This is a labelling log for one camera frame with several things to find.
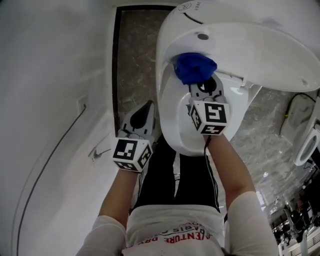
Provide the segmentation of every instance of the blue object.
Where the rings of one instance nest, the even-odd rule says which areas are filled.
[[[207,81],[217,70],[217,63],[200,53],[183,53],[174,67],[176,76],[184,85]]]

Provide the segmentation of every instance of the black cable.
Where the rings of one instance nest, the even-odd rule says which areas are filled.
[[[218,188],[218,184],[216,182],[216,179],[214,178],[214,174],[212,172],[212,169],[210,167],[209,158],[208,158],[208,156],[206,154],[206,149],[207,149],[210,141],[211,141],[211,135],[206,139],[206,142],[205,142],[205,145],[204,145],[204,149],[203,149],[203,155],[204,155],[204,158],[205,158],[206,167],[208,169],[208,172],[209,172],[212,184],[213,184],[215,206],[216,206],[216,209],[218,210],[218,212],[220,212],[219,203],[218,203],[219,188]]]
[[[26,213],[26,210],[27,210],[27,206],[29,204],[29,201],[30,201],[30,198],[35,190],[35,187],[40,179],[40,176],[42,175],[42,173],[44,172],[45,168],[47,167],[51,157],[53,156],[53,154],[55,153],[57,147],[60,145],[60,143],[62,142],[62,140],[65,138],[65,136],[67,135],[67,133],[71,130],[71,128],[74,126],[74,124],[76,123],[76,121],[81,117],[81,115],[85,112],[87,106],[84,104],[83,105],[84,108],[82,110],[82,112],[78,115],[78,117],[74,120],[74,122],[71,124],[71,126],[69,127],[69,129],[64,133],[64,135],[61,137],[61,139],[59,140],[59,142],[55,145],[53,151],[51,152],[51,154],[49,155],[48,159],[46,160],[44,166],[42,167],[38,177],[36,178],[34,184],[33,184],[33,187],[31,189],[31,192],[26,200],[26,203],[24,205],[24,208],[23,208],[23,212],[22,212],[22,216],[21,216],[21,220],[20,220],[20,224],[19,224],[19,229],[18,229],[18,237],[17,237],[17,241],[16,241],[16,256],[19,256],[19,241],[20,241],[20,232],[21,232],[21,227],[22,227],[22,223],[23,223],[23,220],[24,220],[24,217],[25,217],[25,213]]]
[[[288,103],[288,106],[286,107],[285,114],[284,114],[284,120],[283,120],[283,122],[282,122],[282,124],[281,124],[281,127],[280,127],[280,132],[279,132],[280,135],[281,135],[282,126],[284,125],[286,119],[288,118],[289,110],[290,110],[290,107],[291,107],[291,103],[292,103],[292,101],[294,100],[294,98],[297,97],[298,95],[304,95],[304,96],[308,97],[309,99],[311,99],[314,103],[316,102],[311,96],[309,96],[309,95],[306,94],[306,93],[299,92],[299,93],[295,94],[295,95],[290,99],[290,101],[289,101],[289,103]]]
[[[305,163],[304,163],[304,166],[303,166],[303,169],[308,169],[310,168],[311,170],[315,167],[315,165],[313,165],[313,162],[309,162],[310,160],[307,160]]]
[[[141,185],[142,185],[142,179],[143,179],[143,176],[144,176],[144,171],[142,171],[142,172],[140,173],[140,176],[139,176],[138,197],[140,196],[140,192],[141,192]]]
[[[94,152],[94,154],[93,154],[93,157],[94,157],[94,159],[98,159],[98,158],[100,158],[104,153],[106,153],[106,152],[108,152],[108,151],[110,151],[111,150],[111,148],[109,148],[108,150],[105,150],[105,151],[103,151],[103,152],[101,152],[101,153],[99,153],[99,154],[97,154],[97,150],[95,150],[95,152]]]

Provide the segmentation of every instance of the wall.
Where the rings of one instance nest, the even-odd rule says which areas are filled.
[[[93,196],[87,186],[97,185],[105,194],[113,179],[114,169],[98,173],[89,168],[85,160],[92,145],[83,148],[98,121],[112,115],[107,106],[111,84],[106,83],[110,12],[104,0],[4,0],[0,4],[2,256],[15,251],[24,202],[50,152],[77,117],[77,99],[83,95],[89,96],[88,109],[59,146],[30,200],[20,255],[73,254],[74,243],[79,245],[79,236],[83,239],[92,225],[79,222],[96,215],[92,212],[96,209],[88,209],[77,198],[100,204],[100,197],[87,198]],[[97,177],[108,172],[110,180],[100,184],[103,180]],[[61,227],[74,229],[72,235]]]

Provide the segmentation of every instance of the white sleeve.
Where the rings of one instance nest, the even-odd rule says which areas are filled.
[[[279,255],[276,239],[255,192],[243,193],[231,203],[227,222],[225,243],[232,255]]]
[[[118,256],[125,242],[125,228],[114,218],[99,216],[76,256]]]

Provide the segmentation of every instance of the marble floor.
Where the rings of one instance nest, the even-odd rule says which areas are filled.
[[[121,17],[118,45],[118,112],[120,123],[137,104],[156,99],[155,58],[158,31],[167,10],[129,10]],[[292,148],[280,137],[287,105],[294,93],[262,88],[248,108],[242,124],[231,140],[247,165],[264,212],[281,210],[299,191],[308,169],[293,163]],[[154,135],[161,134],[156,113]],[[179,156],[174,170],[179,173]],[[219,204],[225,212],[225,194],[218,174]]]

